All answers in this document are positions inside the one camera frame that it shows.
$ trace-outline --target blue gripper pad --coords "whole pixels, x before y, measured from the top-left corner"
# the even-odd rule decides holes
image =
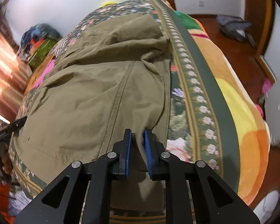
[[[152,157],[150,152],[147,130],[144,131],[144,142],[145,142],[145,152],[146,152],[146,160],[147,160],[147,170],[148,170],[149,177],[152,178]]]
[[[131,142],[132,142],[132,131],[130,130],[129,141],[128,141],[128,144],[127,144],[127,156],[126,156],[126,159],[125,159],[125,175],[126,175],[127,179],[129,178]]]

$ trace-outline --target clothes pile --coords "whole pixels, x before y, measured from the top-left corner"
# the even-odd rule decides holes
[[[34,71],[61,38],[60,33],[50,25],[37,24],[23,34],[18,55]]]

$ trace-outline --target red cloth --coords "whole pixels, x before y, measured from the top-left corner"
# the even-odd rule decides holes
[[[0,194],[8,196],[10,185],[2,185],[0,181]],[[13,224],[15,217],[8,214],[8,198],[0,195],[0,213],[9,224]]]

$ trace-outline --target pink object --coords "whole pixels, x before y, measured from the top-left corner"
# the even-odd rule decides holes
[[[54,62],[55,60],[51,60],[50,63],[47,65],[47,67],[45,68],[45,70],[43,71],[43,73],[41,74],[41,76],[39,77],[39,79],[35,82],[35,84],[33,85],[33,88],[37,88],[39,87],[42,83],[43,83],[43,78],[46,74],[48,74],[50,71],[52,71],[53,67],[54,67]]]
[[[267,92],[272,88],[272,83],[268,78],[265,79],[265,82],[263,83],[263,86],[261,88],[261,93],[264,95],[267,94]]]
[[[261,117],[263,118],[263,111],[262,111],[262,108],[258,105],[258,104],[255,104],[256,108],[258,109]]]

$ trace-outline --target metal screw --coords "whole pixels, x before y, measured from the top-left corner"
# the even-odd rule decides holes
[[[77,167],[80,167],[80,166],[81,166],[81,163],[79,161],[72,162],[72,167],[73,168],[77,168]]]
[[[107,156],[109,157],[109,158],[114,158],[114,157],[116,157],[116,152],[109,152],[108,154],[107,154]]]
[[[170,157],[170,153],[169,152],[162,152],[161,157],[168,158],[168,157]]]
[[[197,162],[197,166],[198,166],[198,167],[205,167],[206,164],[205,164],[204,161],[198,161],[198,162]]]

